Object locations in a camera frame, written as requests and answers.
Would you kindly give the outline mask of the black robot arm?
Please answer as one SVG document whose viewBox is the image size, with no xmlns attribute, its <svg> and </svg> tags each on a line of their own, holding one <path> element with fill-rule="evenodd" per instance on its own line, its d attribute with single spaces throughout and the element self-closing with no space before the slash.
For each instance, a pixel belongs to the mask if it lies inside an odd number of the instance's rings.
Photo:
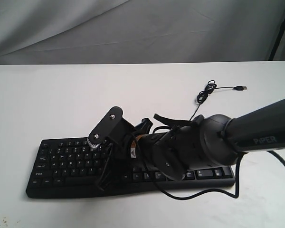
<svg viewBox="0 0 285 228">
<path fill-rule="evenodd" d="M 98 181 L 100 188 L 130 165 L 156 169 L 181 181 L 189 170 L 238 165 L 249 152 L 285 149 L 285 99 L 238 118 L 222 114 L 192 120 L 154 118 L 167 129 L 150 133 L 145 118 L 133 126 L 123 110 L 112 107 L 88 136 L 91 148 L 108 143 L 109 158 Z"/>
</svg>

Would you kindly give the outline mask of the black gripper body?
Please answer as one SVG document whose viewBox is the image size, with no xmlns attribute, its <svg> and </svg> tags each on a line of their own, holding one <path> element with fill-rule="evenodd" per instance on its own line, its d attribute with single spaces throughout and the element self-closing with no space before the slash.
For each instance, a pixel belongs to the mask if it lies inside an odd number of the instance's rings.
<svg viewBox="0 0 285 228">
<path fill-rule="evenodd" d="M 140 166 L 158 169 L 168 178 L 180 181 L 188 170 L 204 168 L 200 143 L 203 117 L 174 120 L 156 117 L 169 130 L 165 133 L 139 134 L 129 146 L 130 158 Z"/>
</svg>

